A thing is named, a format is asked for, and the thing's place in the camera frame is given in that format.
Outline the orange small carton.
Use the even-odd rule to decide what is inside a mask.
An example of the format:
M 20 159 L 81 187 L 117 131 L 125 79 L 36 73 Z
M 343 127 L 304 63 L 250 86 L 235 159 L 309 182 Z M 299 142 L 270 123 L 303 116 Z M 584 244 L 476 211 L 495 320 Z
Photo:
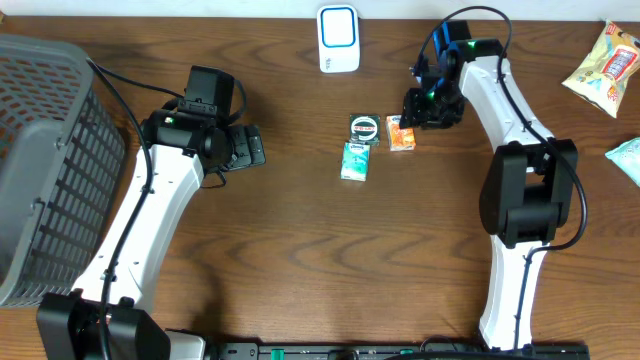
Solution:
M 389 148 L 391 151 L 411 151 L 416 147 L 414 130 L 400 127 L 400 115 L 386 117 L 385 125 L 388 134 Z

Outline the black round-label packet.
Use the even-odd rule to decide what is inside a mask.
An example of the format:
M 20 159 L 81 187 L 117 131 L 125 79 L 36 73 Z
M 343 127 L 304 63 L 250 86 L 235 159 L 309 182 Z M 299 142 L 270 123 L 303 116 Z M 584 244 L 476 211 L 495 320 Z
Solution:
M 351 114 L 349 133 L 351 143 L 378 146 L 380 144 L 380 117 L 374 114 Z

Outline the green Kleenex tissue pack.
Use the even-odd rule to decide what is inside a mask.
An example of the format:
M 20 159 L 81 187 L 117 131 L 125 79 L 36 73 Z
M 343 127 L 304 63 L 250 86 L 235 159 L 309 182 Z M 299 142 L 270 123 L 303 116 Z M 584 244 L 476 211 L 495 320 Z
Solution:
M 343 180 L 365 182 L 368 173 L 370 146 L 347 142 L 343 149 L 340 177 Z

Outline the yellow snack bag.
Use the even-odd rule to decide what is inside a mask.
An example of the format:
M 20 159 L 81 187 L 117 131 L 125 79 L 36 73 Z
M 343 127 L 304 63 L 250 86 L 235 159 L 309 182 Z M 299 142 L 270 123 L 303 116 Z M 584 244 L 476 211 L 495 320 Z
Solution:
M 616 118 L 629 78 L 639 69 L 639 39 L 607 19 L 591 51 L 562 85 Z

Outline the green wet wipes pack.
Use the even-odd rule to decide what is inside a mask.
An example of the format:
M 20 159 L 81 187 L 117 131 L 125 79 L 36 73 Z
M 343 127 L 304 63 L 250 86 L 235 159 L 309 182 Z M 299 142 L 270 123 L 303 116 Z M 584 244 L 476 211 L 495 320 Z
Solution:
M 605 157 L 620 168 L 637 186 L 640 186 L 640 138 L 634 138 L 605 153 Z

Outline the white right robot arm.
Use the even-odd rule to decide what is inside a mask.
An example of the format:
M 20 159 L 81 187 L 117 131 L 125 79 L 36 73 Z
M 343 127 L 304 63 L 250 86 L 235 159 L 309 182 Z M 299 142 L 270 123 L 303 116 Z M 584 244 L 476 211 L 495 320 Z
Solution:
M 484 346 L 524 352 L 545 256 L 563 250 L 554 239 L 569 218 L 572 194 L 583 190 L 578 152 L 557 139 L 529 107 L 497 39 L 438 40 L 436 61 L 420 55 L 412 72 L 403 128 L 449 128 L 464 109 L 476 112 L 493 150 L 480 197 L 481 223 L 491 241 L 491 275 L 479 322 Z

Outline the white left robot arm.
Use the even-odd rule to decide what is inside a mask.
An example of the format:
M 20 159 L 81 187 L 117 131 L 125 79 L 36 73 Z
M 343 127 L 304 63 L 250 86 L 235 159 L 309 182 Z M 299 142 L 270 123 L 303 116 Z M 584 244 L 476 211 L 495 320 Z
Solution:
M 151 317 L 161 265 L 180 218 L 209 174 L 265 163 L 260 130 L 224 115 L 156 110 L 125 198 L 71 293 L 48 293 L 36 322 L 50 359 L 213 359 L 201 335 Z

